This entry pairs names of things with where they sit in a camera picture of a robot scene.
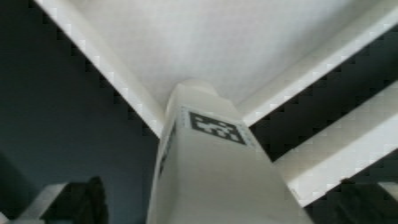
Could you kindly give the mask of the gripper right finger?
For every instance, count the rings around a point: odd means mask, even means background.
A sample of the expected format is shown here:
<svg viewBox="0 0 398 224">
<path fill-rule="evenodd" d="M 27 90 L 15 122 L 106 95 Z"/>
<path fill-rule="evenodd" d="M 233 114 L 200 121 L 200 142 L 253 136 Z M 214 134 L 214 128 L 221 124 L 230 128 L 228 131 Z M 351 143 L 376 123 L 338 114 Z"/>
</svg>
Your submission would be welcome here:
<svg viewBox="0 0 398 224">
<path fill-rule="evenodd" d="M 398 201 L 398 183 L 397 182 L 381 182 L 379 183 L 381 187 L 384 188 L 388 194 Z"/>
</svg>

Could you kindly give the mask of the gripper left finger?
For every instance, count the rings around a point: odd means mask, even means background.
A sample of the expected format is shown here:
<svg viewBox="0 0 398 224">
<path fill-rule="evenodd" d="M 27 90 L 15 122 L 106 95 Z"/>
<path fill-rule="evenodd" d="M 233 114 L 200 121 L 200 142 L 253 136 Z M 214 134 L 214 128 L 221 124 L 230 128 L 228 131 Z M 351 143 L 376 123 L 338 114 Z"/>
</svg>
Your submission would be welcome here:
<svg viewBox="0 0 398 224">
<path fill-rule="evenodd" d="M 61 196 L 65 188 L 66 183 L 50 184 L 45 187 L 20 217 L 11 221 L 11 224 L 47 224 L 45 213 Z"/>
</svg>

